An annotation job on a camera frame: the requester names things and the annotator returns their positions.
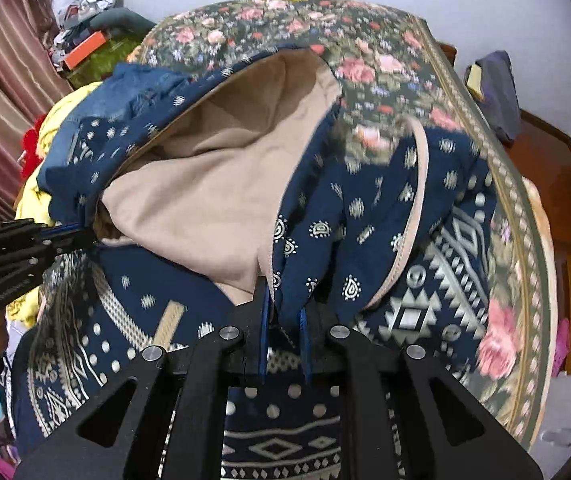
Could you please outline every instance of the orange box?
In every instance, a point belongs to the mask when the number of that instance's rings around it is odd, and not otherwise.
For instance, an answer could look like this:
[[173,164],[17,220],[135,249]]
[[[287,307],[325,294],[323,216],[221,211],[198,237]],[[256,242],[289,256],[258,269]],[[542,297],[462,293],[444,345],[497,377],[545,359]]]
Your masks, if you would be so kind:
[[86,59],[92,52],[98,49],[102,44],[105,44],[107,38],[105,34],[100,30],[96,31],[92,36],[86,39],[78,47],[76,47],[72,52],[67,54],[65,57],[65,65],[72,70],[81,61]]

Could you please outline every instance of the red fabric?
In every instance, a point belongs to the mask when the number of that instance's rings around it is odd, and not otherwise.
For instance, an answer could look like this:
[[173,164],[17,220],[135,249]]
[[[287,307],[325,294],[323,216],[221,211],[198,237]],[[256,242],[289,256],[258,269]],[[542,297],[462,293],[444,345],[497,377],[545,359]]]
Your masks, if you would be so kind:
[[23,158],[23,169],[21,170],[22,180],[27,180],[43,161],[43,159],[36,154],[36,145],[39,141],[39,131],[44,120],[45,114],[39,117],[36,120],[34,127],[27,130],[23,136],[23,149],[25,150],[25,156]]

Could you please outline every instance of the metal screw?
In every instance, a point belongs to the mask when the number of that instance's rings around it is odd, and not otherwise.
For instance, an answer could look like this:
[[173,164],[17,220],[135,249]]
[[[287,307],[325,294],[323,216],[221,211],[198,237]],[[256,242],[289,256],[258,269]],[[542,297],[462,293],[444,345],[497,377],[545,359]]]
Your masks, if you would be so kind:
[[345,339],[350,335],[350,329],[343,325],[334,325],[329,329],[330,335],[335,339]]
[[240,332],[238,331],[238,328],[236,328],[235,326],[224,326],[222,329],[219,330],[220,337],[227,341],[231,339],[236,339],[239,333]]
[[406,348],[406,352],[412,359],[423,359],[425,357],[425,348],[420,345],[410,345]]
[[143,359],[146,361],[156,361],[163,355],[163,350],[160,346],[148,346],[141,353]]

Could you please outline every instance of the green floral fabric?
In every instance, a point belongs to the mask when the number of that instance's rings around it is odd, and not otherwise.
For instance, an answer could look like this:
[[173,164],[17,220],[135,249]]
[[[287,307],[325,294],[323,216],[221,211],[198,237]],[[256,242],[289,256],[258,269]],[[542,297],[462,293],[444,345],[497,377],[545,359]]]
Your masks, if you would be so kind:
[[128,59],[199,77],[284,43],[311,48],[341,82],[335,134],[345,139],[346,158],[389,163],[405,134],[395,121],[402,114],[425,126],[463,129],[476,141],[501,201],[488,251],[489,336],[477,370],[459,379],[530,446],[556,331],[541,239],[520,175],[423,20],[352,0],[234,0],[166,18]]

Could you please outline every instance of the red curtain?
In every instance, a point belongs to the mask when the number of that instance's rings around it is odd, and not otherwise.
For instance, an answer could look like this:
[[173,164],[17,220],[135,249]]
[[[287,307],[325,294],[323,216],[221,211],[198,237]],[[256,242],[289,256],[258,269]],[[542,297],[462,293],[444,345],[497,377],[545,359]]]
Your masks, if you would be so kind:
[[14,218],[21,139],[72,89],[50,63],[52,0],[0,0],[0,219]]

